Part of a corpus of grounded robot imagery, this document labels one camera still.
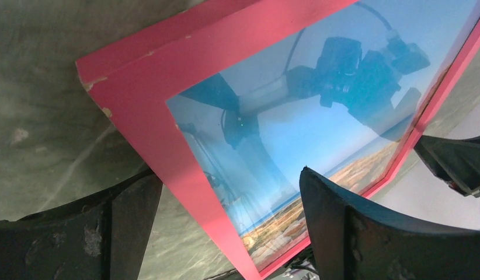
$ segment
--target red picture frame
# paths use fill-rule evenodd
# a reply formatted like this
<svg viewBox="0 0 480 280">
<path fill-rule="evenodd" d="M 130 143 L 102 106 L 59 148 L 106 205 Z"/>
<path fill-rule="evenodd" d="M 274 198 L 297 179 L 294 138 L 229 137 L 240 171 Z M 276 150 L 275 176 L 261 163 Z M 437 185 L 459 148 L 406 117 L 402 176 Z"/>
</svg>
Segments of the red picture frame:
<svg viewBox="0 0 480 280">
<path fill-rule="evenodd" d="M 310 244 L 298 242 L 261 272 L 178 129 L 166 101 L 355 0 L 208 0 L 148 27 L 76 64 L 84 88 L 123 136 L 246 279 L 263 279 Z M 371 197 L 393 179 L 427 123 L 480 47 L 480 20 L 448 67 L 385 173 L 360 194 Z"/>
</svg>

